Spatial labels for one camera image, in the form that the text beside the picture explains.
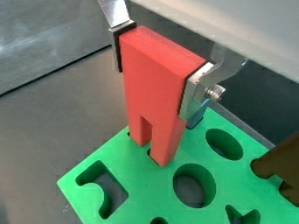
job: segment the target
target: gray table surface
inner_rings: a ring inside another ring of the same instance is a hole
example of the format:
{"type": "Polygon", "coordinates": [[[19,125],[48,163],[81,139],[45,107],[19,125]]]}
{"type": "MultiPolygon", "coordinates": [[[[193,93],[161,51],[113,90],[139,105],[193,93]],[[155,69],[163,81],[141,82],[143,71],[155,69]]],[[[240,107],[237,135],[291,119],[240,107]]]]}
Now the gray table surface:
{"type": "MultiPolygon", "coordinates": [[[[212,106],[267,147],[271,143],[212,106]]],[[[105,49],[0,98],[0,223],[80,223],[57,179],[127,126],[105,49]]]]}

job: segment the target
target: silver metal plate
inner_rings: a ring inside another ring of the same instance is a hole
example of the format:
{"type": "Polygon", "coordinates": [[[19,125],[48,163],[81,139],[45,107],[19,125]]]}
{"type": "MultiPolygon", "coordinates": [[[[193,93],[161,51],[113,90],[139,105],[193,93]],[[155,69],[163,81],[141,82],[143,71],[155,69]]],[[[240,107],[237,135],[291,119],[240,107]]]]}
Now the silver metal plate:
{"type": "Polygon", "coordinates": [[[121,25],[129,20],[127,4],[124,0],[97,0],[104,11],[108,24],[112,27],[121,25]]]}

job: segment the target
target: metal bracket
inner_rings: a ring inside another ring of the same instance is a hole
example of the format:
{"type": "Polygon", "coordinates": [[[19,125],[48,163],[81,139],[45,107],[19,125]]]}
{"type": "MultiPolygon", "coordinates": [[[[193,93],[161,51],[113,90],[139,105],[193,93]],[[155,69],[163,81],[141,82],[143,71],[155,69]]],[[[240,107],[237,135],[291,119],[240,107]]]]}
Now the metal bracket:
{"type": "Polygon", "coordinates": [[[220,100],[225,88],[217,83],[233,76],[248,61],[244,56],[219,44],[213,45],[209,57],[216,64],[208,62],[185,83],[179,112],[184,121],[192,118],[205,99],[215,102],[220,100]]]}
{"type": "Polygon", "coordinates": [[[113,50],[113,58],[116,63],[116,70],[121,73],[121,55],[120,55],[120,46],[119,46],[119,36],[125,32],[131,31],[136,28],[136,22],[133,20],[128,20],[123,24],[108,29],[108,36],[113,50]]]}

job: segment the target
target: white panel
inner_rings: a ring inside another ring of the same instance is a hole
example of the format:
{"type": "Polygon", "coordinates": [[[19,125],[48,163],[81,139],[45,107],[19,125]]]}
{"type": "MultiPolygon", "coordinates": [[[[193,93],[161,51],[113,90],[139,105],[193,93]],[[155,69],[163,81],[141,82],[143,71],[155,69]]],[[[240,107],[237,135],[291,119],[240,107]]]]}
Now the white panel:
{"type": "Polygon", "coordinates": [[[297,0],[132,1],[299,82],[297,0]]]}

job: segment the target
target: green foam board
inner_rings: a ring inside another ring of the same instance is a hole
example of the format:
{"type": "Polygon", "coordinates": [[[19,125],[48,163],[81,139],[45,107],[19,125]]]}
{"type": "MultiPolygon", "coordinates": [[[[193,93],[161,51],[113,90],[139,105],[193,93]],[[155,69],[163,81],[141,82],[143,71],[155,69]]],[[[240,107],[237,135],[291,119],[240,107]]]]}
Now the green foam board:
{"type": "Polygon", "coordinates": [[[267,148],[215,111],[208,109],[196,128],[184,131],[175,159],[164,168],[147,155],[151,144],[139,147],[127,132],[124,128],[57,181],[84,224],[229,224],[237,216],[243,224],[299,223],[299,208],[276,190],[279,177],[260,179],[249,169],[267,148]],[[108,197],[92,183],[104,170],[128,196],[108,217],[108,197]],[[200,208],[176,197],[173,177],[183,174],[201,183],[200,208]]]}

